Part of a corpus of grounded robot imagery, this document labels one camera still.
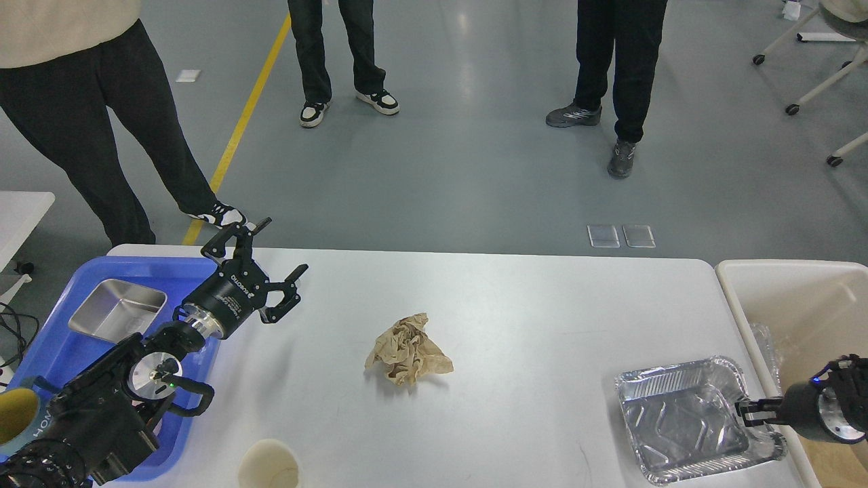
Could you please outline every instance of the stainless steel tray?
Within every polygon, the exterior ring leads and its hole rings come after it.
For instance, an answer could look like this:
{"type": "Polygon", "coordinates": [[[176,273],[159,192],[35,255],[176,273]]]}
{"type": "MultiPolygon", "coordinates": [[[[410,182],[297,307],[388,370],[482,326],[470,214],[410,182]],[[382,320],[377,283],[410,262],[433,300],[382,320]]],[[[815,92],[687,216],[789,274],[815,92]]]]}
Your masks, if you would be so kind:
{"type": "Polygon", "coordinates": [[[782,435],[744,427],[734,404],[747,397],[729,358],[622,373],[615,379],[630,443],[651,483],[729,472],[786,455],[782,435]]]}
{"type": "Polygon", "coordinates": [[[145,333],[165,304],[160,290],[109,279],[90,292],[69,319],[69,328],[117,343],[131,333],[145,333]]]}

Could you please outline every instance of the sneaker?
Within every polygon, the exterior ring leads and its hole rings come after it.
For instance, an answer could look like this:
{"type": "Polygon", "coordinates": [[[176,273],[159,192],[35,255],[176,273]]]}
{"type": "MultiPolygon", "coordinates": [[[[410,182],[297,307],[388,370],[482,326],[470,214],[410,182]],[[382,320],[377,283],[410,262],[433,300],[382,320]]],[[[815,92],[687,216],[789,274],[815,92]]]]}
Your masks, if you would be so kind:
{"type": "Polygon", "coordinates": [[[608,168],[606,168],[609,175],[618,179],[630,176],[630,172],[633,171],[633,156],[635,155],[635,143],[618,139],[612,149],[612,159],[608,161],[608,168]]]}
{"type": "Polygon", "coordinates": [[[326,110],[328,110],[328,102],[305,102],[305,107],[301,110],[301,116],[299,117],[301,127],[311,128],[318,126],[320,122],[323,122],[326,110]]]}
{"type": "Polygon", "coordinates": [[[189,215],[191,218],[205,221],[219,228],[223,228],[234,223],[238,223],[242,226],[247,223],[247,218],[238,210],[238,208],[229,207],[228,205],[224,205],[219,201],[216,202],[213,207],[211,207],[211,210],[207,211],[204,214],[187,215],[189,215]]]}
{"type": "Polygon", "coordinates": [[[580,109],[571,103],[563,109],[552,110],[545,116],[545,123],[551,127],[573,127],[574,125],[596,125],[600,123],[602,107],[597,110],[580,109]]]}
{"type": "Polygon", "coordinates": [[[395,115],[401,109],[398,105],[398,100],[389,94],[386,90],[381,90],[373,95],[365,95],[360,91],[356,91],[356,98],[362,102],[370,104],[377,112],[383,115],[395,115]]]}

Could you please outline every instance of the blue bin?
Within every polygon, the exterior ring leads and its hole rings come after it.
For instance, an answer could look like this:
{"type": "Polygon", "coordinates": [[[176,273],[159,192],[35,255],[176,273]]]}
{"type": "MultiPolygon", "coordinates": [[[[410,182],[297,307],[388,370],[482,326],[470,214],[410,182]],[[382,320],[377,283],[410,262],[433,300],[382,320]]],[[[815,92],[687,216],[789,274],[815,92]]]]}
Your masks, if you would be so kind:
{"type": "MultiPolygon", "coordinates": [[[[54,386],[63,386],[114,345],[69,329],[72,314],[104,280],[115,278],[129,281],[161,290],[167,295],[166,306],[160,310],[146,332],[146,335],[149,335],[155,332],[160,324],[170,321],[174,308],[215,269],[214,262],[205,258],[106,256],[84,263],[63,290],[43,330],[36,336],[12,378],[10,388],[32,376],[42,376],[54,386]]],[[[201,351],[189,354],[181,362],[184,376],[205,381],[219,345],[217,339],[211,338],[206,341],[201,351]]],[[[36,392],[50,398],[50,393],[38,390],[36,392]]],[[[198,396],[179,390],[174,402],[190,408],[198,403],[198,396]]],[[[192,418],[181,418],[167,413],[157,434],[160,449],[121,480],[149,480],[171,468],[181,456],[192,422],[192,418]]]]}

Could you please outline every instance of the gray sneaker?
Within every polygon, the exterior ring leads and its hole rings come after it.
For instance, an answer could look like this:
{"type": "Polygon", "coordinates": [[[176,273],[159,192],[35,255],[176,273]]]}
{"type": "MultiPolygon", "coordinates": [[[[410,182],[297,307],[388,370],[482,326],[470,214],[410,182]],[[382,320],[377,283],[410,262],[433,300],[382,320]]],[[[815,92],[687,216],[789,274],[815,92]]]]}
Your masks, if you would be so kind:
{"type": "Polygon", "coordinates": [[[600,123],[602,107],[597,110],[580,109],[571,103],[563,109],[552,110],[545,116],[545,123],[551,127],[573,127],[574,125],[596,125],[600,123]]]}
{"type": "Polygon", "coordinates": [[[608,160],[609,175],[613,178],[623,179],[630,176],[633,171],[633,156],[636,155],[636,144],[618,139],[612,149],[612,159],[608,160]]]}

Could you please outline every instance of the concrete floor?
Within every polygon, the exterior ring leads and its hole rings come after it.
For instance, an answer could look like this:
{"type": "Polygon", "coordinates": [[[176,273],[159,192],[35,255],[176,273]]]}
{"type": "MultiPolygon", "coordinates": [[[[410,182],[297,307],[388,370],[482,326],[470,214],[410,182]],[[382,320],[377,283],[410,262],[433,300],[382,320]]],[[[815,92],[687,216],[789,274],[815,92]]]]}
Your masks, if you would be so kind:
{"type": "MultiPolygon", "coordinates": [[[[625,181],[605,171],[610,98],[599,127],[543,121],[575,89],[574,0],[378,0],[377,59],[401,102],[395,117],[354,99],[337,4],[324,3],[335,93],[325,121],[298,125],[290,35],[218,193],[253,220],[274,218],[260,247],[868,263],[868,145],[825,165],[868,130],[868,69],[785,115],[856,48],[793,40],[753,66],[792,25],[777,0],[670,0],[646,137],[625,181]],[[648,224],[657,248],[593,248],[588,224],[648,224]]],[[[208,177],[285,16],[283,3],[144,5],[169,78],[202,70],[198,82],[172,86],[208,177]]],[[[828,29],[817,18],[806,30],[828,29]]],[[[181,243],[190,220],[120,124],[116,138],[158,242],[181,243]]],[[[5,115],[0,148],[0,189],[56,195],[19,253],[36,263],[34,281],[12,302],[44,320],[70,275],[109,242],[64,173],[5,115]]],[[[0,355],[10,354],[7,339],[0,355]]]]}

